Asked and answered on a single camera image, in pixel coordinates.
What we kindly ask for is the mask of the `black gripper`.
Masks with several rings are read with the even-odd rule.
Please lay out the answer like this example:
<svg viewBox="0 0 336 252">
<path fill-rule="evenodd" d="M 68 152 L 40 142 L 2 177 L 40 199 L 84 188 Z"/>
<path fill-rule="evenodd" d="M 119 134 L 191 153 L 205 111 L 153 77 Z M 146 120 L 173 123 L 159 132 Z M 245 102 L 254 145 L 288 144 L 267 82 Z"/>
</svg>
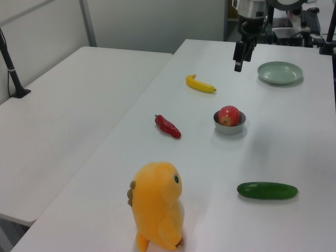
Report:
<svg viewBox="0 0 336 252">
<path fill-rule="evenodd" d="M 254 19 L 239 16 L 239 33 L 241 34 L 241 41 L 236 43 L 234 50 L 234 71 L 241 72 L 243 61 L 251 61 L 253 51 L 256 47 L 256 38 L 263 30 L 264 20 L 263 17 Z"/>
</svg>

